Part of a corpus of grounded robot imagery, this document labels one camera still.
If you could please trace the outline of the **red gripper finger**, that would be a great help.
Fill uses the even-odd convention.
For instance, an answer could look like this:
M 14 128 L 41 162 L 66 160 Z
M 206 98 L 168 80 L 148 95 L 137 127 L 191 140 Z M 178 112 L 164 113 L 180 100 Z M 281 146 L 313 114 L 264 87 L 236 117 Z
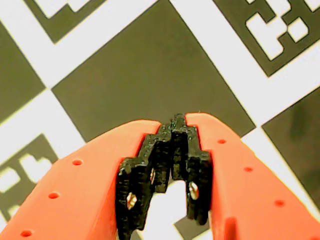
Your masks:
M 162 175 L 152 152 L 169 124 L 135 120 L 56 161 L 0 234 L 3 240 L 128 240 L 146 224 Z
M 186 184 L 187 217 L 210 223 L 214 239 L 319 239 L 319 222 L 222 121 L 179 113 L 171 136 L 171 175 Z

